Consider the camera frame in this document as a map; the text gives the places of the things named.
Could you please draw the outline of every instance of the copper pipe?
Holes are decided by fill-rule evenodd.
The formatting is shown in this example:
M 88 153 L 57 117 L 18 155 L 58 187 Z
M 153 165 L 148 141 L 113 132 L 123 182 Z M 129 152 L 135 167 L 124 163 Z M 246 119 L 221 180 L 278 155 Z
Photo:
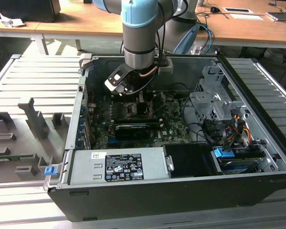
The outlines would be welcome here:
M 140 77 L 147 77 L 150 76 L 151 74 L 153 74 L 155 71 L 158 70 L 158 66 L 154 66 L 154 68 L 152 68 L 148 73 L 145 74 L 139 74 Z

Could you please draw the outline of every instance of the desk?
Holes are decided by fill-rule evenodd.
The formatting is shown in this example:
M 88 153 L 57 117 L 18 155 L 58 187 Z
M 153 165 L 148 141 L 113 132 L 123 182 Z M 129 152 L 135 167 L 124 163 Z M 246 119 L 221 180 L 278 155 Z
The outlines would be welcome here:
M 274 22 L 265 15 L 266 12 L 279 12 L 279 9 L 269 6 L 267 0 L 209 0 L 215 4 L 222 13 L 227 13 L 222 7 L 245 8 L 253 13 L 261 15 L 263 21 L 234 19 L 229 14 L 224 15 L 210 13 L 211 6 L 197 7 L 196 12 L 206 11 L 210 14 L 207 18 L 208 27 L 215 35 L 214 44 L 227 46 L 247 46 L 265 48 L 286 48 L 286 23 Z M 277 1 L 277 5 L 285 10 L 286 2 Z M 198 16 L 205 23 L 203 16 Z M 200 32 L 195 43 L 204 43 L 207 38 L 206 32 Z
M 265 14 L 267 11 L 277 11 L 268 5 L 267 0 L 209 0 L 216 4 L 222 12 L 222 7 L 249 8 L 254 14 Z M 0 36 L 34 38 L 41 54 L 48 54 L 45 38 L 75 39 L 80 50 L 80 40 L 121 41 L 123 35 L 122 22 L 119 15 L 109 14 L 97 9 L 93 4 L 83 4 L 82 1 L 60 0 L 61 13 L 55 23 L 26 22 L 26 27 L 7 28 L 0 24 Z M 285 9 L 286 2 L 277 2 Z M 198 7 L 199 11 L 209 11 Z M 233 19 L 229 14 L 210 14 L 207 19 L 209 28 L 215 34 L 217 45 L 248 46 L 267 48 L 286 48 L 286 23 L 274 22 L 269 16 L 260 16 L 263 21 Z M 200 31 L 195 41 L 201 46 L 207 39 L 207 34 Z

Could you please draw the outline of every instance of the mouse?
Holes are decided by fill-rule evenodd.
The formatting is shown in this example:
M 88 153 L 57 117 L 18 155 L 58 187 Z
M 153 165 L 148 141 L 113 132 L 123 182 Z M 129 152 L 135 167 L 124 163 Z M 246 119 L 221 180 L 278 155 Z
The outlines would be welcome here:
M 219 11 L 220 10 L 217 7 L 215 7 L 215 6 L 211 7 L 211 13 L 218 13 Z

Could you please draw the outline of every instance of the floor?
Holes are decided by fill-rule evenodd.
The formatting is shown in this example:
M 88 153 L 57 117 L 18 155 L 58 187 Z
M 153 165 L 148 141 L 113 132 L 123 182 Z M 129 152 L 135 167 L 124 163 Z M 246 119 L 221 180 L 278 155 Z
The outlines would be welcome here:
M 47 39 L 47 48 L 50 55 L 80 55 L 83 52 L 110 54 L 119 53 L 120 42 L 106 41 L 81 41 L 82 51 L 76 50 L 75 40 Z M 241 47 L 215 47 L 220 49 L 221 54 L 226 57 L 239 57 Z M 27 38 L 0 38 L 0 70 L 12 54 L 38 55 L 36 42 Z M 267 49 L 264 57 L 259 61 L 277 80 L 281 78 L 286 70 L 286 62 L 283 60 L 286 49 Z M 286 84 L 286 73 L 281 81 Z

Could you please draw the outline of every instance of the printed label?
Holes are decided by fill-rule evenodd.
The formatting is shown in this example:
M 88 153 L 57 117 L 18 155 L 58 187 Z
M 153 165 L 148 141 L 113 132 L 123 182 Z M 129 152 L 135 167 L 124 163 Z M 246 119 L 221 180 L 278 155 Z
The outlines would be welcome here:
M 108 155 L 105 157 L 105 180 L 144 180 L 141 154 Z
M 93 152 L 91 153 L 91 159 L 105 159 L 106 152 Z

